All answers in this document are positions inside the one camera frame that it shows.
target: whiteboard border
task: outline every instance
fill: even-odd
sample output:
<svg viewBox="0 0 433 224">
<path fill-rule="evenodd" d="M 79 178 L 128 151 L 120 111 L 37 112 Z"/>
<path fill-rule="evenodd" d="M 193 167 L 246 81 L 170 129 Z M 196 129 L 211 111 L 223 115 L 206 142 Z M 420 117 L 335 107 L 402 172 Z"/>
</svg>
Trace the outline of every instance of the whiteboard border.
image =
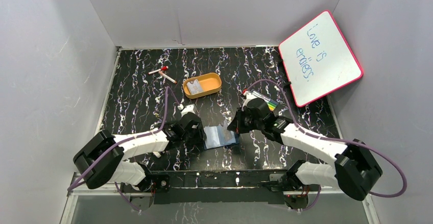
<svg viewBox="0 0 433 224">
<path fill-rule="evenodd" d="M 290 89 L 292 90 L 293 98 L 295 99 L 295 104 L 296 104 L 296 106 L 298 106 L 299 108 L 304 107 L 305 105 L 310 104 L 310 103 L 312 103 L 312 102 L 314 102 L 314 101 L 316 101 L 316 100 L 318 100 L 318 99 L 320 99 L 320 98 L 322 98 L 322 97 L 324 97 L 324 96 L 326 96 L 326 95 L 328 95 L 328 94 L 331 94 L 331 93 L 333 93 L 334 91 L 340 89 L 340 88 L 343 87 L 343 86 L 346 86 L 346 85 L 348 85 L 348 84 L 350 84 L 350 83 L 352 83 L 352 82 L 355 82 L 355 81 L 359 80 L 359 79 L 364 75 L 364 70 L 363 70 L 363 68 L 362 68 L 361 65 L 359 64 L 358 59 L 356 58 L 355 54 L 353 53 L 352 49 L 350 48 L 349 44 L 347 43 L 346 38 L 344 37 L 343 33 L 342 33 L 341 30 L 340 30 L 340 27 L 338 26 L 337 22 L 335 21 L 334 16 L 332 15 L 332 13 L 331 13 L 329 10 L 325 10 L 325 11 L 321 12 L 319 15 L 317 15 L 315 18 L 313 18 L 311 21 L 309 21 L 309 22 L 308 22 L 307 24 L 305 24 L 303 27 L 301 27 L 300 29 L 298 29 L 296 32 L 292 33 L 292 34 L 291 34 L 289 37 L 287 37 L 283 42 L 285 42 L 286 40 L 288 40 L 290 37 L 292 37 L 293 35 L 295 35 L 297 32 L 299 32 L 301 29 L 303 29 L 305 26 L 307 26 L 310 22 L 314 21 L 314 19 L 316 19 L 318 16 L 322 15 L 322 14 L 325 13 L 325 12 L 328 12 L 329 15 L 331 16 L 331 19 L 332 19 L 332 21 L 334 22 L 335 26 L 337 27 L 337 29 L 338 29 L 338 31 L 339 31 L 341 37 L 343 38 L 343 40 L 344 40 L 344 42 L 345 42 L 347 48 L 349 49 L 350 54 L 352 54 L 352 56 L 353 56 L 353 58 L 354 58 L 356 64 L 358 65 L 358 68 L 359 68 L 359 70 L 361 71 L 361 74 L 359 75 L 359 77 L 353 79 L 352 81 L 349 81 L 349 82 L 347 82 L 346 84 L 343 84 L 343 85 L 341 85 L 340 87 L 337 87 L 337 88 L 333 89 L 332 91 L 330 91 L 330 92 L 328 92 L 328 93 L 326 93 L 326 94 L 323 94 L 323 95 L 319 96 L 318 98 L 315 98 L 315 99 L 313 99 L 313 100 L 311 100 L 311 101 L 309 101 L 309 102 L 306 102 L 305 104 L 298 104 L 298 102 L 296 101 L 296 96 L 295 96 L 295 94 L 294 94 L 294 92 L 293 92 L 293 87 L 292 87 L 292 85 L 290 84 Z M 283 66 L 284 66 L 285 73 L 287 74 L 287 78 L 288 78 L 288 80 L 290 81 L 290 77 L 288 76 L 287 68 L 285 67 L 285 63 L 284 63 L 284 57 L 283 57 L 282 51 L 281 51 L 281 49 L 280 49 L 280 46 L 281 46 L 281 44 L 282 44 L 283 42 L 281 42 L 281 43 L 278 45 L 278 50 L 280 51 L 281 58 L 283 59 Z"/>
</svg>

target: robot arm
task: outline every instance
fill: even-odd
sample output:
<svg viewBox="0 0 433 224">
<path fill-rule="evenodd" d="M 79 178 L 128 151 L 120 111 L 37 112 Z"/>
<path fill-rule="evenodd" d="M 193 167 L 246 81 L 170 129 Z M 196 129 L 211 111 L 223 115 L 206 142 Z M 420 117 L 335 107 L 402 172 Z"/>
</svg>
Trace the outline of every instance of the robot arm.
<svg viewBox="0 0 433 224">
<path fill-rule="evenodd" d="M 84 177 L 89 189 L 101 187 L 107 182 L 123 182 L 147 189 L 152 183 L 149 170 L 136 162 L 129 162 L 133 156 L 166 151 L 183 143 L 197 143 L 206 140 L 201 119 L 195 105 L 188 105 L 182 111 L 179 121 L 166 123 L 157 129 L 130 135 L 111 135 L 102 130 L 97 133 L 75 156 L 74 163 L 83 173 L 105 150 L 117 142 L 129 140 L 115 147 Z"/>
<path fill-rule="evenodd" d="M 354 145 L 324 141 L 305 132 L 325 137 L 315 132 L 298 129 L 289 118 L 275 116 L 267 103 L 251 93 L 238 108 L 228 130 L 247 133 L 260 130 L 269 140 L 296 147 L 324 161 L 326 164 L 296 162 L 275 185 L 285 189 L 318 184 L 340 188 L 348 196 L 362 201 L 382 175 L 382 170 L 370 151 Z"/>
</svg>

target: marble tabletop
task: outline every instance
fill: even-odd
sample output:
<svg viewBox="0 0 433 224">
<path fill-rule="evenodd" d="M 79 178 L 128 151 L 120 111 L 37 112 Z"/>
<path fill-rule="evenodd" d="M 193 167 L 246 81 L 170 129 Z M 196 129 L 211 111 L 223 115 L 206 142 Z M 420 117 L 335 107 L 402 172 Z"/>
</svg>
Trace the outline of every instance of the marble tabletop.
<svg viewBox="0 0 433 224">
<path fill-rule="evenodd" d="M 226 47 L 191 49 L 122 50 L 111 85 L 101 129 L 113 134 L 145 132 L 160 126 L 163 116 L 164 88 L 170 86 L 184 105 L 196 104 L 203 126 L 216 126 L 230 120 L 242 104 L 240 93 L 254 81 L 271 79 L 280 86 L 287 84 L 277 47 Z M 167 75 L 178 83 L 148 72 L 168 66 Z M 220 92 L 199 99 L 184 96 L 184 80 L 216 72 L 222 80 Z M 290 117 L 284 98 L 273 84 L 262 83 L 255 90 L 276 100 L 275 113 Z M 287 89 L 295 120 L 305 128 L 337 137 L 338 131 L 326 98 L 303 108 L 295 106 Z M 180 118 L 174 99 L 169 97 L 167 120 Z M 136 156 L 150 170 L 248 170 L 290 168 L 299 159 L 318 160 L 305 152 L 267 140 L 261 132 L 242 134 L 233 147 L 204 150 L 203 144 L 185 144 L 166 151 L 161 158 L 153 154 Z"/>
</svg>

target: orange tray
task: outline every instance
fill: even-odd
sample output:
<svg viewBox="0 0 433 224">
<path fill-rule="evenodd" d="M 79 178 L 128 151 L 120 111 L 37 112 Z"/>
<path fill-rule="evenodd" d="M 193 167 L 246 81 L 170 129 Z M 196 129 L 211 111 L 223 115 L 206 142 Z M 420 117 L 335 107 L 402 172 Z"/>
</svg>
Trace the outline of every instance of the orange tray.
<svg viewBox="0 0 433 224">
<path fill-rule="evenodd" d="M 202 87 L 203 92 L 191 95 L 188 87 L 186 86 L 186 83 L 193 80 L 199 81 L 199 84 Z M 185 82 L 183 82 L 183 91 L 185 92 L 187 98 L 196 99 L 205 95 L 217 93 L 218 91 L 221 90 L 221 84 L 222 82 L 220 76 L 214 72 L 210 72 L 198 77 L 185 80 Z"/>
</svg>

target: whiteboard marker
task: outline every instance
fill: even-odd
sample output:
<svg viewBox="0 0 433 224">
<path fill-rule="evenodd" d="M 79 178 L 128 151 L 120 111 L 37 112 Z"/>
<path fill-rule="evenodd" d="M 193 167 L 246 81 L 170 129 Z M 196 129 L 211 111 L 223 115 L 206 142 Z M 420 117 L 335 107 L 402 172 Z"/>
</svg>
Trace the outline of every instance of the whiteboard marker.
<svg viewBox="0 0 433 224">
<path fill-rule="evenodd" d="M 160 69 L 150 71 L 149 74 L 153 74 L 153 73 L 156 73 L 156 72 L 159 72 L 159 71 L 165 71 L 165 70 L 167 70 L 168 68 L 169 68 L 169 67 L 164 66 L 164 67 L 162 67 L 162 68 L 160 68 Z"/>
<path fill-rule="evenodd" d="M 168 75 L 166 75 L 166 74 L 163 73 L 162 71 L 159 71 L 159 74 L 160 74 L 161 76 L 163 76 L 164 78 L 170 80 L 171 82 L 177 84 L 177 81 L 175 81 L 174 79 L 170 78 Z"/>
</svg>

